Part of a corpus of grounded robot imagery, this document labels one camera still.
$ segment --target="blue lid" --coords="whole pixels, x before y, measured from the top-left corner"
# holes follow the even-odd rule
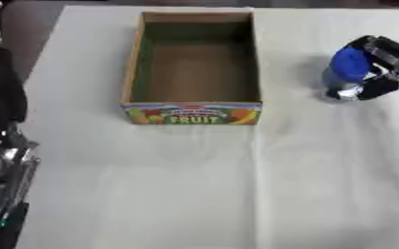
[[[360,83],[369,73],[371,63],[362,51],[346,47],[334,54],[331,69],[339,78],[347,82]]]

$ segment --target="box wall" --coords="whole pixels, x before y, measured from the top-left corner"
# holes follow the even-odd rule
[[[123,109],[137,125],[255,125],[261,103],[125,104]]]

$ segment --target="fruit box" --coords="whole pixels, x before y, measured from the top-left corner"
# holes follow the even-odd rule
[[[255,125],[262,101],[249,12],[142,13],[122,107],[141,125]]]

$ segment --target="white tablecloth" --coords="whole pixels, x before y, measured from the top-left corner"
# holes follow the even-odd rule
[[[399,249],[399,91],[315,94],[350,40],[399,41],[399,10],[256,9],[260,124],[133,125],[118,101],[150,10],[204,8],[63,12],[26,84],[42,164],[18,248]]]

